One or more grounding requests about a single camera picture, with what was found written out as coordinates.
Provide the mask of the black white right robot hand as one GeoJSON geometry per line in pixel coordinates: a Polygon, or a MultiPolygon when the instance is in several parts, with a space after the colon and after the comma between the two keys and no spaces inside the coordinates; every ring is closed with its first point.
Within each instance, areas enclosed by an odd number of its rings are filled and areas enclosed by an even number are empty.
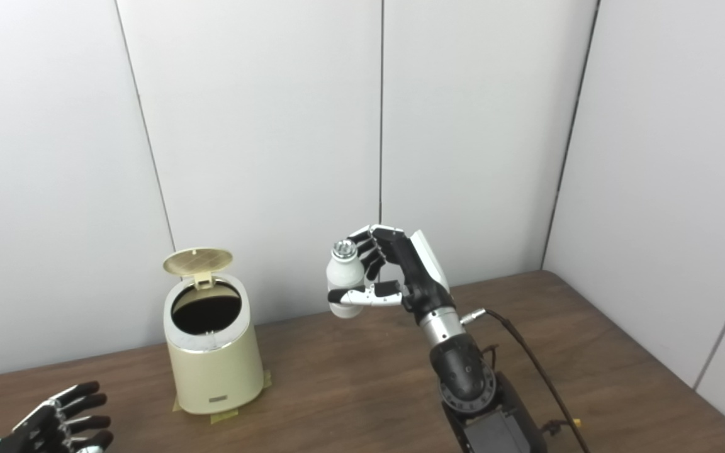
{"type": "Polygon", "coordinates": [[[416,322],[454,298],[425,235],[366,225],[335,243],[327,267],[327,299],[332,309],[402,306],[416,322]]]}

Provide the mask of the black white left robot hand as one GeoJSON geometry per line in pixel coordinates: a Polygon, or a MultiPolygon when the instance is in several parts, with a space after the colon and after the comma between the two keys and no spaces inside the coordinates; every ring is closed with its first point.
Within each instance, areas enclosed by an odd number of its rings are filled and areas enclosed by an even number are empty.
{"type": "Polygon", "coordinates": [[[72,385],[38,404],[0,438],[0,452],[106,452],[115,438],[111,418],[81,413],[107,401],[97,381],[72,385]]]}

